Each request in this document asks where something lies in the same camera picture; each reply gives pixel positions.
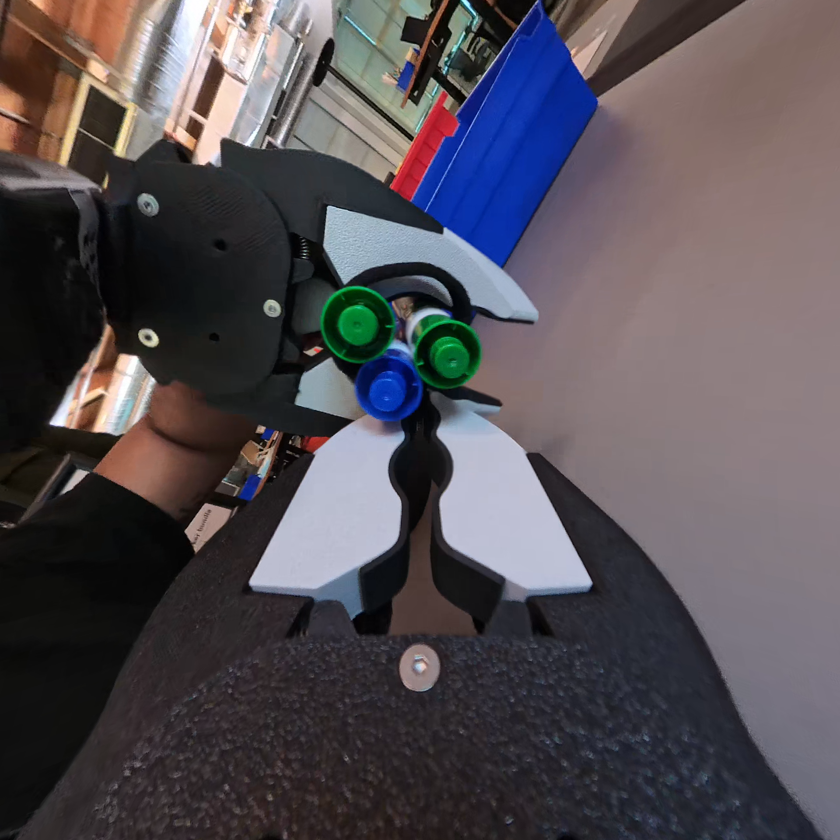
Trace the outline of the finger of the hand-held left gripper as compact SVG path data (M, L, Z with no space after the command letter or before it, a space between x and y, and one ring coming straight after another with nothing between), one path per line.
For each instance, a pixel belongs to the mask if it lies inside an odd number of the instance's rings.
M355 421L364 415L354 392L351 378L342 373L334 358L315 358L313 365L300 379L295 404L321 413ZM449 393L436 393L484 417L499 414L502 403L493 396L468 387Z
M525 323L539 319L527 294L503 268L447 228L439 234L331 205L325 219L322 245L344 285L366 270L428 265L456 280L473 307L488 317Z

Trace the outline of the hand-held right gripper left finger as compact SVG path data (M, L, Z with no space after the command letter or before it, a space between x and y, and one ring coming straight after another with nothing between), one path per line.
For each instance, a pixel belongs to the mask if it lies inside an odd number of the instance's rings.
M396 481L399 423L363 416L312 457L248 585L373 613L406 582L409 507Z

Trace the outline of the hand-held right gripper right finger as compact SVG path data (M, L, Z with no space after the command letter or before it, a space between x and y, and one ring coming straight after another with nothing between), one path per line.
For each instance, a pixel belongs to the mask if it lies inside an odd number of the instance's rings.
M438 592L478 621L502 602L589 592L592 578L526 451L473 411L436 414L428 443Z

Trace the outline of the blue dry erase marker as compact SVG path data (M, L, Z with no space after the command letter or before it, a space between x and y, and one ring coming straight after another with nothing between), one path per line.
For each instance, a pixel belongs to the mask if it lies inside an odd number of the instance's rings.
M401 422L413 415L421 404L424 388L413 354L399 340L376 359L364 362L354 380L360 407L383 422Z

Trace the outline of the green dry erase marker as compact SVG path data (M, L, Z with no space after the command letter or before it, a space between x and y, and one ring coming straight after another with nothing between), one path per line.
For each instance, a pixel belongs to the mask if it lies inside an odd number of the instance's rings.
M379 358L396 338L391 304L368 287L336 290L324 303L320 327L326 347L338 359L352 364Z
M480 338L448 310L423 307L413 311L404 321L404 336L416 371L430 389L458 388L478 372Z

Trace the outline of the red plastic bin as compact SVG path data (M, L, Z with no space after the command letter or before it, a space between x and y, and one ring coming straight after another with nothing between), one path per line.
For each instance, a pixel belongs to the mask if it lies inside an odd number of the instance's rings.
M448 101L445 92L434 101L391 182L391 189L408 201L413 200L442 143L458 129L459 121L450 111Z

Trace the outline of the white poster board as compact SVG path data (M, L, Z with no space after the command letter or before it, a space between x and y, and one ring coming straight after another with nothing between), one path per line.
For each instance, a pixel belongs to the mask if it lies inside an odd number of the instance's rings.
M185 536L194 553L198 553L234 514L235 508L205 503L185 527Z

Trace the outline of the blue plastic bin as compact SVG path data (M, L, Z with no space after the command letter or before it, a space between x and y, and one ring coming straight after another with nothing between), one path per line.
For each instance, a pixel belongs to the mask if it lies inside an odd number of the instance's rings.
M536 2L459 108L413 203L504 266L597 104Z

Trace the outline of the wooden standing desk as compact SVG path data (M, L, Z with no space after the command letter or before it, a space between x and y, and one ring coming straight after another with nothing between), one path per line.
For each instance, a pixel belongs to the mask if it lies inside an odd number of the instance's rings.
M418 105L430 82L438 85L456 106L459 107L465 102L466 94L449 80L447 72L441 67L441 60L452 36L449 26L451 18L458 5L469 7L478 17L479 36L488 36L498 47L503 47L519 26L519 21L504 10L505 4L507 2L430 2L430 11L425 17L406 18L401 41L411 47L418 47L419 50L414 58L406 59L413 68L411 76L407 81L397 83L398 89L403 93L402 109L408 103Z

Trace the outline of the silver ventilation duct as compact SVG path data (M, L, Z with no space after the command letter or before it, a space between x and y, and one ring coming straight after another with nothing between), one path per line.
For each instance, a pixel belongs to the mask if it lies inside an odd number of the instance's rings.
M108 76L108 86L134 106L124 152L128 160L136 160L164 137L207 7L207 1L140 1L134 5Z

